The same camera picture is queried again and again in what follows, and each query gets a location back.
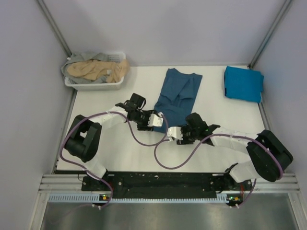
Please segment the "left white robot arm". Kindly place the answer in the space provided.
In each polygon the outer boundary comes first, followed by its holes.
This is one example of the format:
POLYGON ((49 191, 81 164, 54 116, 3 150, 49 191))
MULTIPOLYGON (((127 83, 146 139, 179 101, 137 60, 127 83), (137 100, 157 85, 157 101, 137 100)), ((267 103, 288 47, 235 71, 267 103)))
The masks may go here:
POLYGON ((98 190, 106 189, 109 183, 105 176, 107 169, 96 157, 102 131, 130 121, 136 123, 138 131, 153 131, 154 126, 159 127, 163 123, 163 118, 156 110, 143 110, 145 105, 146 99, 133 93, 129 100, 115 104, 108 111, 89 117, 78 115, 73 120, 63 148, 85 164, 68 161, 86 171, 98 190))

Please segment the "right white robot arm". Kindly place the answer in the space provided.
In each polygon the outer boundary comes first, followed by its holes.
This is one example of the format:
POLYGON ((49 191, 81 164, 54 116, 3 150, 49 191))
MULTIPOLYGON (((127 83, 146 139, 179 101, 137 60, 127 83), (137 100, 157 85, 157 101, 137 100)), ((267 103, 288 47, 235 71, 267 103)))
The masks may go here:
POLYGON ((246 180, 262 178, 269 182, 281 179, 284 170, 293 162, 293 156, 270 131, 242 133, 220 125, 208 125, 198 113, 186 117, 186 123, 170 127, 167 136, 178 145, 202 144, 223 147, 242 152, 250 157, 244 163, 234 163, 225 173, 224 184, 234 190, 246 180))

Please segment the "dark blue t shirt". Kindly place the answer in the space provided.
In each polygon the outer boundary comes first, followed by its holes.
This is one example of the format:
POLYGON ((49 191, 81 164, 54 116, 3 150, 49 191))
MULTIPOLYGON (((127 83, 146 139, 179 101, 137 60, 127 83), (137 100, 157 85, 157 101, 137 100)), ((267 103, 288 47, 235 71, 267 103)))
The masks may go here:
POLYGON ((169 127, 178 127, 186 123, 191 114, 202 75, 184 74, 177 69, 168 69, 154 110, 163 113, 169 127))

